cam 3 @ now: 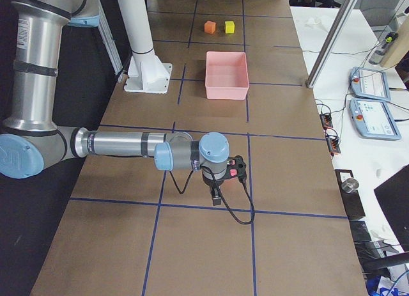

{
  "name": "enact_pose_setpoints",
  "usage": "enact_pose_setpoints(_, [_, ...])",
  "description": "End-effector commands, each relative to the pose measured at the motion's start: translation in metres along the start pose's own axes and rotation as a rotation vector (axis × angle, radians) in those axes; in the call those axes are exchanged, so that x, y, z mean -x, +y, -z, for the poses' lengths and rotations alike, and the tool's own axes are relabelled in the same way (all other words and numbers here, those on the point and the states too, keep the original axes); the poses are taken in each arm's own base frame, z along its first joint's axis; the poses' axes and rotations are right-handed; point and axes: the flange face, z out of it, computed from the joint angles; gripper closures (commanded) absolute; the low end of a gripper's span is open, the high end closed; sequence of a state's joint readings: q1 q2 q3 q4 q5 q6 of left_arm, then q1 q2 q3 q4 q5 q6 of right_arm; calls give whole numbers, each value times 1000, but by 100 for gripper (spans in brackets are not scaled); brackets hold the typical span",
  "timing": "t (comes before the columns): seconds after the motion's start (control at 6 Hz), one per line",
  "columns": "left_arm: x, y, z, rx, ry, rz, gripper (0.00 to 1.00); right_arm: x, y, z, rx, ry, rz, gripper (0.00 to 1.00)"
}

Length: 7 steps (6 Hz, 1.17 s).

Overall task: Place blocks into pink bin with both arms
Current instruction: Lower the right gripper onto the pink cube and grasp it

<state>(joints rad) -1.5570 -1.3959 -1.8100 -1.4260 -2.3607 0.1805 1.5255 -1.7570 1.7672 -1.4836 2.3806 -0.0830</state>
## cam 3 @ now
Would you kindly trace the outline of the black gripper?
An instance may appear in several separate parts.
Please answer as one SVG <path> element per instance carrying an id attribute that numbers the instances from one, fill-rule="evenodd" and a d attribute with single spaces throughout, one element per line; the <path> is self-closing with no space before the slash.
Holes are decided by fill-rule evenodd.
<path id="1" fill-rule="evenodd" d="M 220 193 L 221 193 L 221 185 L 224 183 L 224 181 L 221 179 L 218 180 L 214 178 L 210 173 L 205 173 L 205 172 L 202 172 L 202 179 L 204 183 L 210 188 L 213 206 L 221 205 L 222 198 L 220 196 Z"/>

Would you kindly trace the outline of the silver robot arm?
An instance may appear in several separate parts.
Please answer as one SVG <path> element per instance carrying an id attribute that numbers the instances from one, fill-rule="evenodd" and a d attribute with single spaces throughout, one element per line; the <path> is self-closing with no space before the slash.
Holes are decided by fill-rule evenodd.
<path id="1" fill-rule="evenodd" d="M 159 170 L 200 171 L 214 205 L 230 177 L 229 143 L 218 132 L 195 141 L 186 132 L 101 132 L 52 120 L 62 29 L 96 27 L 99 0 L 12 0 L 19 14 L 12 113 L 3 121 L 1 173 L 23 179 L 88 155 L 152 158 Z"/>

